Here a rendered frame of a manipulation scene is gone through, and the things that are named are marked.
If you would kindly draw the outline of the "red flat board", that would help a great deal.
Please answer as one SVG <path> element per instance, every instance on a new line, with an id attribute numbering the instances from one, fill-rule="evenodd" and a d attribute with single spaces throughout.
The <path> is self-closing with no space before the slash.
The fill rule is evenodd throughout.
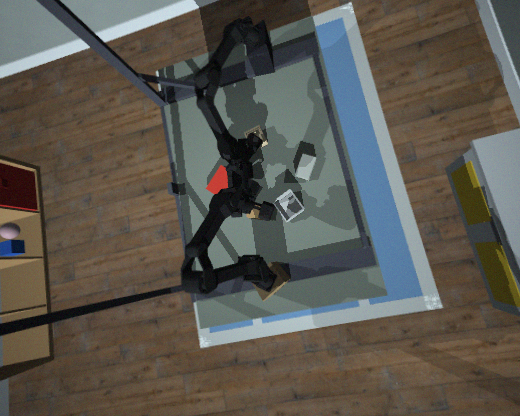
<path id="1" fill-rule="evenodd" d="M 213 194 L 217 194 L 221 189 L 228 188 L 228 177 L 226 168 L 220 165 L 219 169 L 206 187 Z"/>

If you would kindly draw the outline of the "black metal overhead frame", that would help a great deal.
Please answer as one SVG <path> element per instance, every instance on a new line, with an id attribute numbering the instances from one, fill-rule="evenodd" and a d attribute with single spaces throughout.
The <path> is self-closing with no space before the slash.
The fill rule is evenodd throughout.
<path id="1" fill-rule="evenodd" d="M 166 106 L 165 99 L 147 82 L 194 89 L 193 82 L 141 74 L 134 71 L 119 55 L 117 55 L 102 39 L 100 39 L 85 23 L 83 23 L 60 0 L 36 0 L 51 14 L 67 26 L 73 33 L 82 39 L 88 46 L 104 58 L 110 65 L 126 77 L 132 84 L 141 90 L 159 107 Z M 0 336 L 34 328 L 37 326 L 165 295 L 184 291 L 182 285 L 141 294 L 126 296 L 66 310 L 56 311 L 43 315 L 33 316 L 20 320 L 0 324 Z"/>

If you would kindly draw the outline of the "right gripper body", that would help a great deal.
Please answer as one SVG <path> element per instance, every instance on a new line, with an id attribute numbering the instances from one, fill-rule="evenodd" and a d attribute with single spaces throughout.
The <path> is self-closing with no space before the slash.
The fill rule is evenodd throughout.
<path id="1" fill-rule="evenodd" d="M 246 197 L 249 200 L 249 207 L 247 208 L 247 210 L 243 211 L 242 213 L 250 214 L 253 209 L 257 209 L 257 210 L 260 210 L 258 218 L 263 219 L 265 221 L 269 221 L 271 219 L 271 216 L 272 216 L 274 208 L 275 208 L 274 204 L 266 202 L 266 201 L 264 201 L 262 204 L 260 204 L 260 203 L 252 201 L 251 197 L 248 197 L 248 196 L 246 196 Z M 255 204 L 258 206 L 261 206 L 261 208 L 258 206 L 255 206 Z"/>

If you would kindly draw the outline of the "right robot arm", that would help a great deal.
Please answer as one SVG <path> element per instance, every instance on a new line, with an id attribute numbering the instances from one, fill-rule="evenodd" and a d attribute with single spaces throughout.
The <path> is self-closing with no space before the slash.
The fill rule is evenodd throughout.
<path id="1" fill-rule="evenodd" d="M 258 182 L 246 179 L 245 170 L 227 171 L 227 177 L 228 188 L 221 189 L 213 195 L 209 204 L 209 213 L 185 247 L 185 258 L 181 266 L 181 285 L 186 293 L 209 294 L 217 288 L 218 284 L 241 276 L 244 282 L 251 282 L 270 292 L 277 279 L 277 275 L 273 274 L 260 255 L 243 255 L 255 258 L 238 256 L 238 263 L 214 269 L 217 272 L 213 272 L 213 265 L 208 257 L 209 245 L 227 217 L 230 215 L 232 218 L 242 217 L 242 212 L 249 207 L 246 196 L 251 197 L 255 202 L 260 188 Z M 192 271 L 195 257 L 198 258 L 203 271 Z"/>

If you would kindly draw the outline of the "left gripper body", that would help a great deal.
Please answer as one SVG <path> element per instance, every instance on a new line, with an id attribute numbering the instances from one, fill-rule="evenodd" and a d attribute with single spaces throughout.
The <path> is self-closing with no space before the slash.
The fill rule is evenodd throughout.
<path id="1" fill-rule="evenodd" d="M 254 147 L 256 147 L 257 149 L 260 147 L 260 145 L 262 144 L 262 139 L 260 139 L 258 136 L 256 136 L 255 134 L 253 133 L 250 133 L 247 137 L 247 140 L 248 140 L 248 145 L 250 146 L 251 148 L 251 156 L 250 158 L 252 157 L 252 150 L 254 149 Z M 250 160 L 250 158 L 248 159 L 248 161 Z M 236 165 L 230 165 L 228 164 L 228 166 L 226 167 L 226 171 L 236 171 Z"/>

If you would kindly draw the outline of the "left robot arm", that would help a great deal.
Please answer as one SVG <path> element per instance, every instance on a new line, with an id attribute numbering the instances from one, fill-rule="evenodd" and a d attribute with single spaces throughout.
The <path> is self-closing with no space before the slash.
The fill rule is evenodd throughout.
<path id="1" fill-rule="evenodd" d="M 220 156 L 230 165 L 236 165 L 237 170 L 245 170 L 246 179 L 253 179 L 251 178 L 253 177 L 252 162 L 248 161 L 251 156 L 248 140 L 243 138 L 237 141 L 230 135 L 214 105 L 214 97 L 222 75 L 221 68 L 231 53 L 233 45 L 236 47 L 243 43 L 247 47 L 258 47 L 261 34 L 262 29 L 255 27 L 249 16 L 244 19 L 238 18 L 226 25 L 223 31 L 223 40 L 209 63 L 200 69 L 194 77 L 196 104 L 216 137 Z M 207 90 L 204 96 L 205 89 Z M 204 98 L 201 98 L 203 96 Z M 247 159 L 247 157 L 249 158 Z"/>

